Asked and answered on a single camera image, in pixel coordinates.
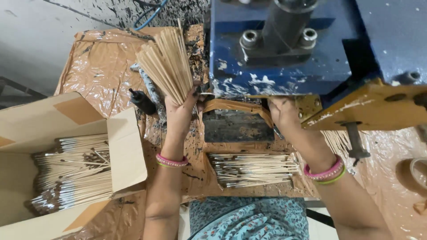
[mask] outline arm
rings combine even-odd
[[[274,123],[311,168],[322,173],[336,162],[323,134],[301,128],[293,101],[275,97],[269,101]],[[392,239],[378,207],[354,177],[345,173],[338,181],[316,184],[340,239]]]
[[[184,141],[190,128],[192,109],[199,95],[195,88],[183,105],[178,106],[166,96],[167,134],[160,155],[172,161],[182,161]],[[181,168],[158,165],[148,189],[143,239],[173,240],[178,233],[181,204]]]

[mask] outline machine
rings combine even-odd
[[[268,96],[295,96],[303,127],[348,130],[350,157],[368,157],[358,130],[427,122],[426,11],[415,0],[212,0],[212,92],[266,108]],[[250,112],[203,122],[206,142],[274,139]]]

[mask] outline woman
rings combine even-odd
[[[160,166],[147,193],[144,240],[173,240],[177,235],[182,178],[179,166],[186,164],[184,140],[198,98],[196,87],[181,106],[166,97],[168,130],[157,158]],[[347,173],[323,135],[301,128],[293,101],[274,97],[269,107],[280,132],[307,162],[307,176],[317,182],[339,238],[392,239],[378,207]],[[191,202],[190,229],[190,239],[309,239],[302,198],[211,197],[203,203]]]

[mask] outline white wall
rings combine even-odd
[[[131,27],[141,11],[132,0],[52,1],[125,27]],[[0,76],[47,96],[58,84],[74,34],[111,28],[43,0],[0,2]],[[207,4],[208,0],[169,0],[151,25],[174,25],[176,18],[185,16],[191,23],[201,23]]]

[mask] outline blue floral dress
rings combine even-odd
[[[308,240],[303,198],[208,197],[190,204],[190,239]]]

